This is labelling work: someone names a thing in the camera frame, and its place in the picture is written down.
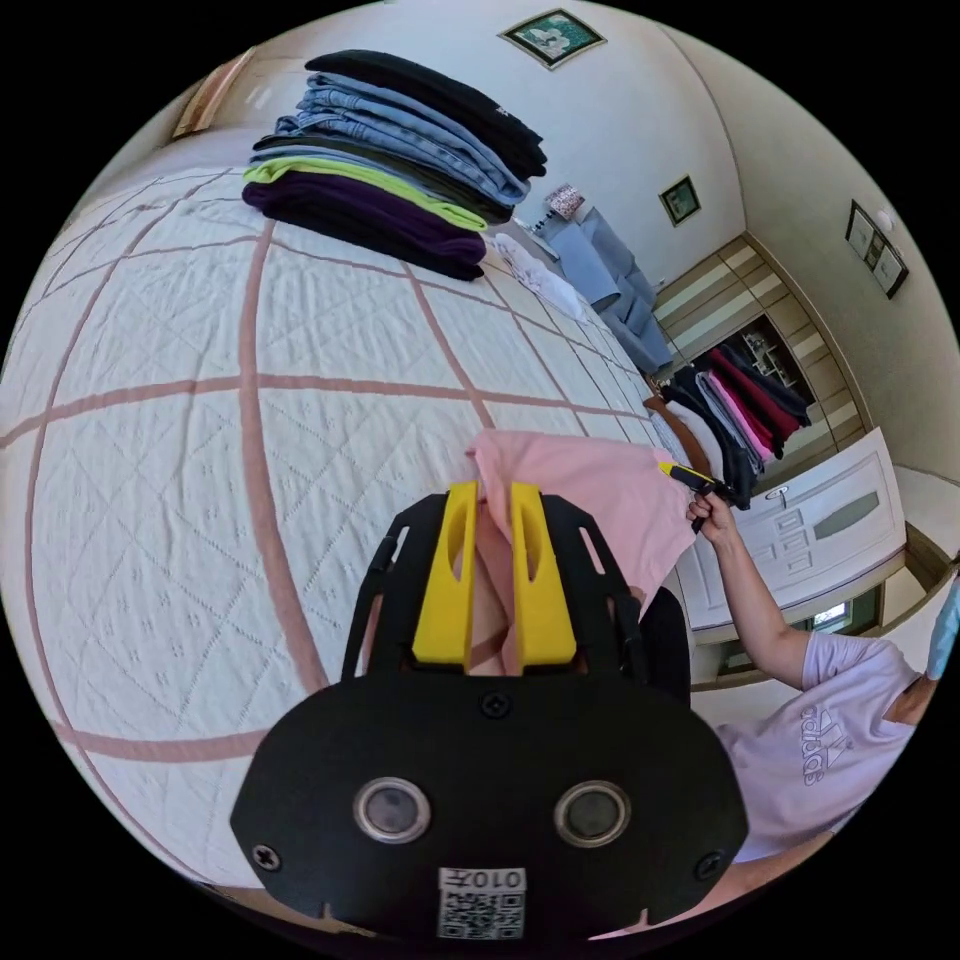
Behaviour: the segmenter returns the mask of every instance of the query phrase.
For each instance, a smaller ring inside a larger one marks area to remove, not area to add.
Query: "white door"
[[[734,515],[781,610],[862,576],[907,539],[879,428]],[[731,622],[716,554],[704,537],[680,557],[677,574],[691,629]]]

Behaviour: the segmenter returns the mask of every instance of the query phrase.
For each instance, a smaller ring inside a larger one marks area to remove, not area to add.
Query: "sticker label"
[[[442,867],[437,936],[448,940],[523,937],[527,871],[522,867],[467,870]]]

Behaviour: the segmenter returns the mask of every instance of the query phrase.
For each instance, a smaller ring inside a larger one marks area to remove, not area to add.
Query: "screw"
[[[258,843],[253,848],[253,859],[261,870],[268,870],[270,873],[280,869],[280,855],[272,847]]]
[[[480,698],[480,712],[488,720],[502,720],[513,706],[512,701],[505,693],[493,690]]]
[[[720,850],[714,850],[702,857],[700,862],[693,868],[693,875],[698,880],[709,880],[716,876],[717,871],[723,865],[723,853]]]

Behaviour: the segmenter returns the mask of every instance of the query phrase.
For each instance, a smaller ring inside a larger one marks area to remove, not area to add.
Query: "person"
[[[958,569],[931,637],[927,666],[913,670],[883,638],[789,626],[716,494],[699,495],[687,517],[703,519],[744,650],[767,676],[798,696],[763,720],[721,724],[749,833],[733,864],[676,923],[758,890],[820,850],[893,766],[922,719],[960,630]],[[640,923],[607,936],[633,933]]]

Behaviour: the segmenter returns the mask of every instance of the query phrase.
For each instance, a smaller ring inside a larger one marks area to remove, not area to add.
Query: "stack of folded clothes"
[[[546,173],[542,138],[472,87],[400,57],[316,57],[296,116],[254,145],[243,199],[274,220],[459,280],[481,232]]]

